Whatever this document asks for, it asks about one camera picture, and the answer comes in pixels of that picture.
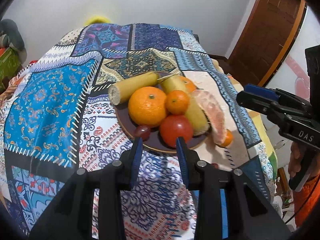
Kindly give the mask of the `person right hand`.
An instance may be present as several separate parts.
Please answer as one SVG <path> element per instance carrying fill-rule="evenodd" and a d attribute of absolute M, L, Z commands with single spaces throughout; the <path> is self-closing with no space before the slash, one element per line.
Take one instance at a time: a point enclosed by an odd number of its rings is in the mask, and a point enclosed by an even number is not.
<path fill-rule="evenodd" d="M 289 161 L 289 167 L 288 167 L 288 173 L 291 178 L 293 178 L 296 175 L 296 173 L 298 173 L 301 170 L 302 167 L 300 163 L 304 157 L 305 152 L 306 152 L 305 146 L 300 145 L 297 142 L 293 142 L 291 144 L 291 154 L 290 154 L 290 161 Z M 312 160 L 312 164 L 310 168 L 311 168 L 311 172 L 310 172 L 309 180 L 318 176 L 319 174 L 316 158 Z"/>

